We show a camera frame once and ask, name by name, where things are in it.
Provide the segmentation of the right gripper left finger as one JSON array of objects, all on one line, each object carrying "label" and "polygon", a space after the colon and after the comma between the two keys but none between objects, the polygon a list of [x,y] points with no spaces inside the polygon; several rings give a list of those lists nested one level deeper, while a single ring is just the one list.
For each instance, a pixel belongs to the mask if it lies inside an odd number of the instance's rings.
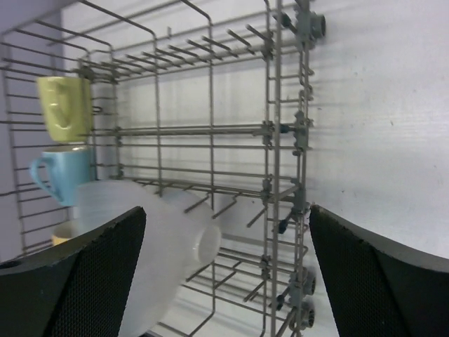
[{"label": "right gripper left finger", "polygon": [[142,207],[1,264],[2,336],[118,336],[145,233]]}]

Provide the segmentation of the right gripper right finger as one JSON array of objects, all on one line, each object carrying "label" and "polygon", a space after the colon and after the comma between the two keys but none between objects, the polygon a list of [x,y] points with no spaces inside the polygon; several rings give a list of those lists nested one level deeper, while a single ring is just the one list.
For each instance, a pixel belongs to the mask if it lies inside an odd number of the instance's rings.
[{"label": "right gripper right finger", "polygon": [[340,336],[448,335],[448,259],[319,205],[309,230]]}]

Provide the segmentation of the white bowl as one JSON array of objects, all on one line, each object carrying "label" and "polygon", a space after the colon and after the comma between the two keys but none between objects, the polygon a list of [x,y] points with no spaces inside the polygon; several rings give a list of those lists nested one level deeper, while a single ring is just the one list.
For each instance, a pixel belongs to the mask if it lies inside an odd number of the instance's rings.
[{"label": "white bowl", "polygon": [[213,262],[222,238],[213,210],[197,195],[170,189],[159,196],[125,180],[80,185],[74,231],[84,234],[136,206],[144,209],[147,224],[120,336],[141,336],[159,322],[181,283]]}]

